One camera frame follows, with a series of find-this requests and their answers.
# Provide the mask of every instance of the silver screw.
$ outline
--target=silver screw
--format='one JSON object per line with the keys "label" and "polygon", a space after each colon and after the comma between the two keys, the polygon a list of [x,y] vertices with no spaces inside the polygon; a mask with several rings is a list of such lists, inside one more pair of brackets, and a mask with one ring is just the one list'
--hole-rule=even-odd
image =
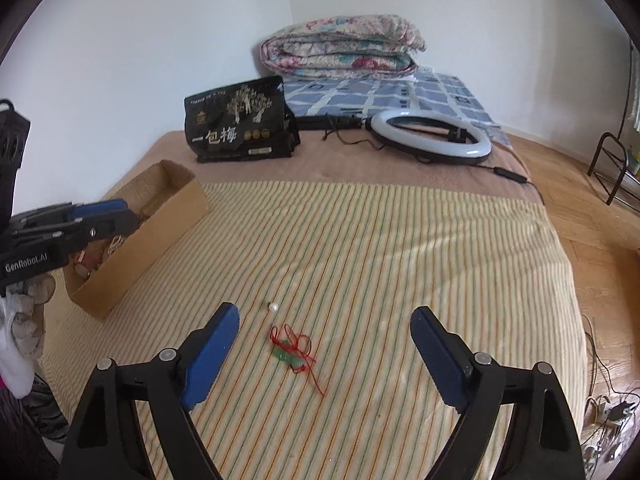
{"label": "silver screw", "polygon": [[541,374],[545,374],[545,375],[551,375],[551,372],[554,371],[554,369],[551,367],[551,365],[549,363],[538,363],[538,371]]}
{"label": "silver screw", "polygon": [[160,352],[158,357],[160,358],[161,361],[167,362],[167,361],[173,361],[176,355],[177,353],[173,348],[165,348]]}
{"label": "silver screw", "polygon": [[98,370],[108,370],[109,368],[111,368],[112,362],[113,361],[111,361],[111,359],[109,359],[108,357],[103,357],[98,361],[98,364],[97,364]]}
{"label": "silver screw", "polygon": [[486,366],[491,364],[491,356],[487,352],[478,352],[476,355],[474,355],[474,359],[479,365]]}

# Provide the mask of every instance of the black food package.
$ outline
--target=black food package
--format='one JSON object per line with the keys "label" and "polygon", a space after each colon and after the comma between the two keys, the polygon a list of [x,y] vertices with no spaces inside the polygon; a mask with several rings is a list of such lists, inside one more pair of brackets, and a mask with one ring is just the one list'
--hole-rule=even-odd
{"label": "black food package", "polygon": [[184,110],[184,133],[198,162],[291,156],[300,143],[280,76],[192,95]]}

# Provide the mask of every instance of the red string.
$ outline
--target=red string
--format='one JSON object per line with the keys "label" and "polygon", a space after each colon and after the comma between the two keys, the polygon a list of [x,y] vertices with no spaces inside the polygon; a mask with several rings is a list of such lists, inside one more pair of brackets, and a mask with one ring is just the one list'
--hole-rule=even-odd
{"label": "red string", "polygon": [[291,365],[291,369],[293,370],[293,373],[299,374],[300,372],[305,372],[308,370],[309,374],[311,375],[311,378],[314,380],[314,383],[316,384],[316,388],[318,389],[318,392],[320,392],[320,395],[324,397],[324,392],[320,389],[320,385],[318,384],[318,380],[316,380],[316,375],[314,374],[314,371],[312,368],[312,365],[316,362],[316,360],[311,357],[312,344],[311,344],[310,337],[303,333],[296,334],[291,328],[291,326],[288,324],[285,324],[283,326],[283,332],[287,337],[286,340],[279,339],[280,331],[278,330],[278,327],[272,326],[271,333],[269,335],[271,342],[274,345],[280,347],[282,351],[286,352],[287,354],[293,357],[296,357],[298,359],[302,359],[305,362],[306,366],[302,365],[298,368],[294,368],[293,365]]}

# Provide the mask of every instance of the wooden floor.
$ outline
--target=wooden floor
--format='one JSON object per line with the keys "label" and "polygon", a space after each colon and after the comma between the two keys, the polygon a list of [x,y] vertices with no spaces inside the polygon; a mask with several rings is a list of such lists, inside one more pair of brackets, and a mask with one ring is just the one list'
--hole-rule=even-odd
{"label": "wooden floor", "polygon": [[[571,261],[578,304],[591,319],[596,350],[610,370],[613,389],[627,392],[640,386],[640,215],[620,203],[607,206],[604,190],[586,176],[585,164],[535,142],[510,139],[528,165]],[[617,399],[605,374],[599,367],[593,397]],[[593,418],[590,408],[581,442],[598,427]],[[600,468],[594,478],[604,478]]]}

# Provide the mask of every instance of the cardboard box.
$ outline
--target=cardboard box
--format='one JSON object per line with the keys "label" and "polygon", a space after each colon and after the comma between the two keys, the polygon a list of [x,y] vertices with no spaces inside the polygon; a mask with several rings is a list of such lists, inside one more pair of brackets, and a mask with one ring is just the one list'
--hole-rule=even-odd
{"label": "cardboard box", "polygon": [[[87,281],[64,269],[71,300],[98,319],[106,318],[129,287],[209,211],[209,200],[191,171],[162,160],[125,184],[115,198],[126,200],[138,215],[149,217]],[[95,242],[102,251],[109,241]]]}

